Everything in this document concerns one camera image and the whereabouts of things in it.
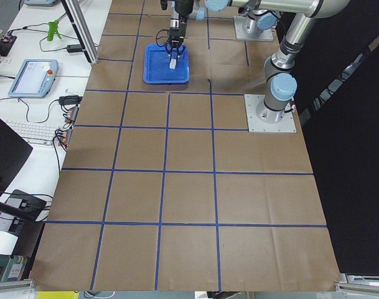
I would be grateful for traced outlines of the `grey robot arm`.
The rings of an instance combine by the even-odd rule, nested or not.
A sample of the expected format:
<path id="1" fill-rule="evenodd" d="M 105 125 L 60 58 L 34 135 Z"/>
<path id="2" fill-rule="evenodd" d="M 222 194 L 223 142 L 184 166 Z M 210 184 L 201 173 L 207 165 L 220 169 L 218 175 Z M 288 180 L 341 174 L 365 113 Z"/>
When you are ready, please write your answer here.
<path id="1" fill-rule="evenodd" d="M 171 1 L 171 24 L 167 33 L 171 36 L 184 36 L 187 20 L 201 21 L 205 15 L 205 8 L 198 1 Z M 238 7 L 237 18 L 243 19 L 242 30 L 247 34 L 260 34 L 271 29 L 278 21 L 278 17 L 271 11 L 255 9 L 254 6 L 243 4 Z"/>
<path id="2" fill-rule="evenodd" d="M 264 63 L 266 91 L 264 100 L 256 107 L 256 116 L 273 124 L 283 119 L 285 107 L 296 90 L 296 79 L 290 74 L 295 58 L 301 51 L 316 20 L 332 17 L 343 10 L 348 1 L 205 1 L 211 11 L 222 11 L 227 6 L 251 10 L 294 12 L 296 14 L 279 50 Z"/>

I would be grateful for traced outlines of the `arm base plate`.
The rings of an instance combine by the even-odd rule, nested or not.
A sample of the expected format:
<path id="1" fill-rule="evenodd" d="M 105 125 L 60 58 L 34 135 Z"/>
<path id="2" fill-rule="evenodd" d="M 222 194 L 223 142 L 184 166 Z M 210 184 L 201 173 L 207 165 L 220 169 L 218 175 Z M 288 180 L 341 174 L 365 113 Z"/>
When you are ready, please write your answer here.
<path id="1" fill-rule="evenodd" d="M 253 19 L 250 16 L 235 16 L 236 40 L 272 42 L 274 37 L 271 28 L 275 24 L 276 18 L 271 13 Z"/>
<path id="2" fill-rule="evenodd" d="M 245 94 L 245 108 L 250 133 L 295 133 L 296 126 L 290 108 L 275 112 L 264 105 L 264 95 Z"/>

